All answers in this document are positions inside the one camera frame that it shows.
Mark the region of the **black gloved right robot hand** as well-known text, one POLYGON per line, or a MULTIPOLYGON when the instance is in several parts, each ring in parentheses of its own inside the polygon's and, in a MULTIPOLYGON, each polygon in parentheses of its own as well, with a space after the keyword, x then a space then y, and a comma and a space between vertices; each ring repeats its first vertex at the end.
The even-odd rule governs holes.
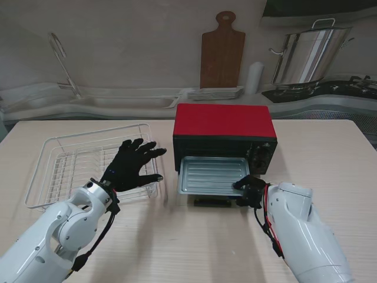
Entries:
POLYGON ((252 175, 247 175, 241 180, 233 183, 233 189, 242 191, 242 196, 236 199, 236 205, 261 209, 262 196, 266 185, 267 183, 264 180, 252 175))

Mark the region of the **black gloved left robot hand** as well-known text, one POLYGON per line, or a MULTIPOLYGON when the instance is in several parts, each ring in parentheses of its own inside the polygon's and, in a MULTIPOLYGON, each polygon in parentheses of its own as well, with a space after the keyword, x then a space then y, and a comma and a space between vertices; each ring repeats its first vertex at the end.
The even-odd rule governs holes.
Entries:
POLYGON ((100 182, 108 182, 115 191, 124 192, 163 180, 160 174, 140 175, 143 166, 167 152, 165 148, 157 148, 154 141, 146 144, 143 141, 142 138, 123 141, 100 182))

